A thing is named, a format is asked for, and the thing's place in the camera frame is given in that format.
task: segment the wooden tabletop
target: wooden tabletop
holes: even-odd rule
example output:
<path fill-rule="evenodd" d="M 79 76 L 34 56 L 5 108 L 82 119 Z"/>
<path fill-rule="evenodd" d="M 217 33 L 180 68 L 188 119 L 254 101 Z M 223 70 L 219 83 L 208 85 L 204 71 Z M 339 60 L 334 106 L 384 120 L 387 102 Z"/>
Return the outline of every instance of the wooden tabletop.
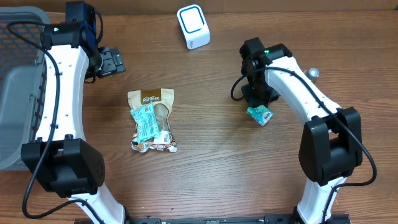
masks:
<path fill-rule="evenodd" d="M 63 16 L 53 16 L 60 22 Z M 87 142 L 102 153 L 106 185 L 133 217 L 250 217 L 291 213 L 306 176 L 298 159 L 302 127 L 283 99 L 265 128 L 229 92 L 240 76 L 239 48 L 260 37 L 285 44 L 302 70 L 317 67 L 317 87 L 361 114 L 363 143 L 377 181 L 341 189 L 334 213 L 353 223 L 398 223 L 398 12 L 208 14 L 211 42 L 188 51 L 175 15 L 106 16 L 100 45 L 119 47 L 127 72 L 85 85 Z M 178 152 L 131 149 L 134 121 L 127 93 L 175 90 L 169 122 Z M 21 212 L 30 172 L 0 172 L 0 223 L 72 223 L 86 215 L 72 205 L 43 220 Z M 349 182 L 368 180 L 364 157 Z M 30 213 L 64 202 L 35 184 Z"/>

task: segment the teal tissue packet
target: teal tissue packet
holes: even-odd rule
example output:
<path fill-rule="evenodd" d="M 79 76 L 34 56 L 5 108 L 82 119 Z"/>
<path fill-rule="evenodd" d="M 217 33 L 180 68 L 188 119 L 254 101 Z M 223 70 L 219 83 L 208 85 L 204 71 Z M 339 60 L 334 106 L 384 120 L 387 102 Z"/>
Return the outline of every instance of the teal tissue packet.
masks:
<path fill-rule="evenodd" d="M 246 113 L 250 115 L 261 126 L 266 125 L 268 121 L 272 118 L 272 115 L 274 115 L 274 113 L 270 109 L 266 108 L 264 105 L 260 105 L 257 108 L 249 107 Z"/>
<path fill-rule="evenodd" d="M 159 126 L 157 125 L 154 105 L 151 103 L 142 105 L 137 110 L 130 111 L 131 116 L 137 123 L 137 142 L 148 140 L 150 138 L 160 137 Z"/>

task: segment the gray plastic bin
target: gray plastic bin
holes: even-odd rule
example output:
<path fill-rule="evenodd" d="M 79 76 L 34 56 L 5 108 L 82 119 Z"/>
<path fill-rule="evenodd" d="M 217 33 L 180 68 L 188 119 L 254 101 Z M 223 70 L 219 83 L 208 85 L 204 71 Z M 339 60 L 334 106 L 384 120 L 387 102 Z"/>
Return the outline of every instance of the gray plastic bin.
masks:
<path fill-rule="evenodd" d="M 21 146 L 35 139 L 44 105 L 44 54 L 8 33 L 12 21 L 50 22 L 36 7 L 0 7 L 0 170 L 27 170 Z M 40 44 L 41 26 L 14 30 Z"/>

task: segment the perforated bin side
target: perforated bin side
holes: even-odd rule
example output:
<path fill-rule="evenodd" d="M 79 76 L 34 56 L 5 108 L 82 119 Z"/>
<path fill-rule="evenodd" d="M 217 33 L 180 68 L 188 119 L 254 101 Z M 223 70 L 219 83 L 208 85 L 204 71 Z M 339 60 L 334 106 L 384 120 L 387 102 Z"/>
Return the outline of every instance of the perforated bin side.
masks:
<path fill-rule="evenodd" d="M 12 21 L 50 22 L 36 7 L 0 7 L 0 169 L 26 170 L 21 146 L 35 138 L 45 95 L 44 54 L 10 34 Z M 41 26 L 16 25 L 15 31 L 40 45 Z"/>

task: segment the packaged item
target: packaged item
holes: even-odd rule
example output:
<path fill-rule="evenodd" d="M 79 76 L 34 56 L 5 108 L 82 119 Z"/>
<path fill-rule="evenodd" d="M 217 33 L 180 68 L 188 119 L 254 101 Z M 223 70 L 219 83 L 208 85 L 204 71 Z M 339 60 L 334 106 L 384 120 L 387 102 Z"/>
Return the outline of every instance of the packaged item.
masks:
<path fill-rule="evenodd" d="M 139 152 L 148 149 L 177 152 L 168 121 L 174 102 L 174 90 L 137 90 L 129 92 L 127 97 L 131 114 L 137 123 L 137 133 L 132 136 L 131 147 Z M 156 125 L 150 119 L 151 114 L 155 116 Z"/>
<path fill-rule="evenodd" d="M 266 125 L 268 121 L 272 118 L 272 115 L 274 115 L 274 113 L 270 109 L 266 108 L 264 105 L 260 105 L 256 108 L 249 107 L 246 113 L 250 115 L 261 126 Z"/>

